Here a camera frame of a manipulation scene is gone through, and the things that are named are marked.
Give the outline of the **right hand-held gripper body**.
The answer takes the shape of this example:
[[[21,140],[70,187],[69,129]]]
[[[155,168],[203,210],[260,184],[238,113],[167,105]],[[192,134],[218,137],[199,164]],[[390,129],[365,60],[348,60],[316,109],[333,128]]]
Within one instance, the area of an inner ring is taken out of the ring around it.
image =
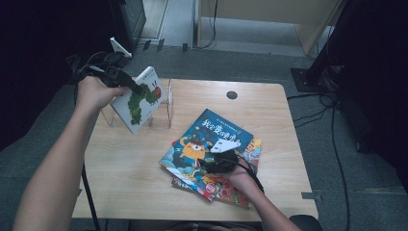
[[[212,163],[206,167],[211,167],[213,173],[233,171],[239,162],[235,149],[240,146],[239,141],[218,139],[210,149],[210,153],[213,154]]]

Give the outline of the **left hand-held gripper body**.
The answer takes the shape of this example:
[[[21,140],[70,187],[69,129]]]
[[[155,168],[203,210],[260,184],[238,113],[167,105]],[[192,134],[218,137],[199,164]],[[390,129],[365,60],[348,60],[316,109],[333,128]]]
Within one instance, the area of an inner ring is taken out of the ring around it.
[[[81,77],[98,77],[107,87],[134,86],[131,76],[122,70],[123,64],[132,54],[127,51],[115,38],[110,38],[113,53],[97,52],[90,56],[85,64],[77,70]]]

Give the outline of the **white caterpillar board book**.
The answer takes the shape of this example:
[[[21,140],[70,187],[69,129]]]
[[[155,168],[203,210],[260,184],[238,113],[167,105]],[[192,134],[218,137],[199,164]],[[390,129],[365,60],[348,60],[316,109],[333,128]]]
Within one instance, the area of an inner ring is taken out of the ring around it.
[[[166,98],[164,87],[152,66],[147,67],[134,82],[141,87],[141,93],[129,90],[111,102],[112,108],[132,134],[139,131]]]

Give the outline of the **colourful animals picture book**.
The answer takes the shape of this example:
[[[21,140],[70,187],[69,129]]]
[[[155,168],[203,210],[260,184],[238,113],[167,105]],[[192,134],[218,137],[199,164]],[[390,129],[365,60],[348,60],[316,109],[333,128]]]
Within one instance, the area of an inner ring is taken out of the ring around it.
[[[247,162],[254,174],[257,174],[258,164],[261,154],[262,140],[259,138],[253,138],[249,145],[246,147],[240,156],[243,157]],[[245,195],[234,188],[228,180],[223,180],[220,184],[220,189],[216,194],[216,199],[227,202],[232,205],[241,206],[247,208],[249,206],[249,201]]]

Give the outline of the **blue monster picture book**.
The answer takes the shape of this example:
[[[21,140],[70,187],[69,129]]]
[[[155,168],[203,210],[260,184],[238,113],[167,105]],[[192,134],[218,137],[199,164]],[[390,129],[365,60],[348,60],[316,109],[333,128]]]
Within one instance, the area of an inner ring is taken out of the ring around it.
[[[160,160],[159,164],[173,175],[189,185],[200,185],[209,194],[212,201],[220,189],[223,179],[218,180],[218,174],[207,173],[197,159],[211,162],[213,154],[211,147],[218,139],[239,141],[240,147],[235,149],[236,154],[243,153],[253,139],[253,135],[226,118],[206,109],[192,126],[172,144],[172,147]]]

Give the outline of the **clear acrylic book rack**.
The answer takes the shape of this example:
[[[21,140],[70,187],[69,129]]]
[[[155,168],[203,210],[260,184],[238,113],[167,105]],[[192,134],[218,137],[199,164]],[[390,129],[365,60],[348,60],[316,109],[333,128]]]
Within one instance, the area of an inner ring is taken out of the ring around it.
[[[160,127],[170,128],[171,127],[172,106],[173,106],[172,80],[171,79],[160,79],[160,81],[164,87],[166,98],[159,105],[159,107],[154,111],[152,116],[144,122],[142,127],[151,127],[151,128],[160,128]],[[123,121],[121,120],[121,118],[114,111],[111,104],[105,107],[102,110],[101,114],[102,114],[102,117],[105,119],[105,121],[111,128],[119,127],[119,128],[128,129],[126,125],[123,123]]]

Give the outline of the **person's right hand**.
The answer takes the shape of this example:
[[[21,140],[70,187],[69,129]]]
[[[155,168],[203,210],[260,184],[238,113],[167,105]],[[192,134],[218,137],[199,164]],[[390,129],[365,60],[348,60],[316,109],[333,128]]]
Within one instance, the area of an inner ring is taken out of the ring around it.
[[[257,193],[259,188],[254,179],[246,171],[247,169],[248,165],[245,162],[240,161],[233,171],[224,175],[224,178],[227,179],[238,191],[246,196],[251,196],[254,193]]]

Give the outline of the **person's left hand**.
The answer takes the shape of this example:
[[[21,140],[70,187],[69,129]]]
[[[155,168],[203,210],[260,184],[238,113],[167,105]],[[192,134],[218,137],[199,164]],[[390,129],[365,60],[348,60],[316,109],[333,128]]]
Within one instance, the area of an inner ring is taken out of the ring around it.
[[[126,87],[109,88],[99,78],[87,76],[78,85],[77,107],[84,111],[97,112],[115,97],[128,91]]]

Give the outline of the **black cabinet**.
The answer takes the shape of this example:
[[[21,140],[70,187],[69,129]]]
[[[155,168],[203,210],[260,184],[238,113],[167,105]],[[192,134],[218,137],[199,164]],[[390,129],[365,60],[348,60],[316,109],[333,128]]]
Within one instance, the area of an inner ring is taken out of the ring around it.
[[[146,22],[142,0],[109,0],[115,25],[115,39],[133,52]]]

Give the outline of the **dark curtain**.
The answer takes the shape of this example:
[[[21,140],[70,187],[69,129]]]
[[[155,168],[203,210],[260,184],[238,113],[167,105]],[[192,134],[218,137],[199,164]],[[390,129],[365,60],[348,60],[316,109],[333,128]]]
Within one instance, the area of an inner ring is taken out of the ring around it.
[[[0,0],[0,151],[71,79],[66,59],[111,49],[110,0]]]
[[[336,30],[341,89],[370,124],[363,140],[408,192],[408,0],[349,0]]]

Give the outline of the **grey tape piece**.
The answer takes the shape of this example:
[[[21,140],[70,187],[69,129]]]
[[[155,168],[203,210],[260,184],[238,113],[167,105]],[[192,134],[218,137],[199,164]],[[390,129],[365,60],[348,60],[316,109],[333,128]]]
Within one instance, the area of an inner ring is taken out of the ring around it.
[[[321,203],[322,197],[314,192],[302,192],[301,196],[303,199],[313,199],[317,203]]]

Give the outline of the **black metal stand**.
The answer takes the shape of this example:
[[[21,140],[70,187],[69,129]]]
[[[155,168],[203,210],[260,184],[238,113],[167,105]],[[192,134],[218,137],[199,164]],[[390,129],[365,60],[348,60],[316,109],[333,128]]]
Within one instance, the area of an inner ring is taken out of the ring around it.
[[[329,81],[329,67],[337,62],[331,57],[329,47],[325,45],[309,68],[292,68],[296,89],[299,92],[332,92],[335,87]]]

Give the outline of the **beige wooden partition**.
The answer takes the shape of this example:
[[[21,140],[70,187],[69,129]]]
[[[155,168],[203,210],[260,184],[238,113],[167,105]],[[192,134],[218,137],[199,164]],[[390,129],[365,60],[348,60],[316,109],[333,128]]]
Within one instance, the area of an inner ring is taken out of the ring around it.
[[[201,18],[289,23],[305,55],[310,55],[327,26],[334,26],[346,0],[195,0],[197,41]]]

